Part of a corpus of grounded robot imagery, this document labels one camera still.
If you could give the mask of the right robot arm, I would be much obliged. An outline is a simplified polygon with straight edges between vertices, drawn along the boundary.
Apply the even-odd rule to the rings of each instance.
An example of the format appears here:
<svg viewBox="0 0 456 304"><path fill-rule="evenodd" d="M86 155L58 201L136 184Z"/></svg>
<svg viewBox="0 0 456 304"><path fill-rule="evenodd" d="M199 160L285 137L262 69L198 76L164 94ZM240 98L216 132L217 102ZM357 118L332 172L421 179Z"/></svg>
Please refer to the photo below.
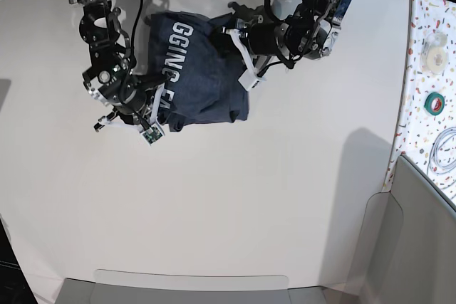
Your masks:
<svg viewBox="0 0 456 304"><path fill-rule="evenodd" d="M92 99L111 112L95 124L104 127L131 128L151 145L164 136L157 115L160 98L169 73L137 75L135 33L125 31L120 23L121 9L114 0L68 0L83 8L79 34L88 44L90 67L82 74L83 85Z"/></svg>

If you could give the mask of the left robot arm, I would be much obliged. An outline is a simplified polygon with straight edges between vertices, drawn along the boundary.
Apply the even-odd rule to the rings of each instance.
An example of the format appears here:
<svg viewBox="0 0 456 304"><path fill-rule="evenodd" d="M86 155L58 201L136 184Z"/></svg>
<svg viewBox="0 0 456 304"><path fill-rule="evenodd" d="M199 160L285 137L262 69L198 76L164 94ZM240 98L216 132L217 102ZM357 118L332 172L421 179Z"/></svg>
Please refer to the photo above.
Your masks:
<svg viewBox="0 0 456 304"><path fill-rule="evenodd" d="M272 0L264 0L261 11L243 16L237 9L226 24L214 27L209 40L223 55L240 54L247 69L238 81L251 90L276 64L292 69L302 58L328 56L351 1L300 0L282 19L274 13Z"/></svg>

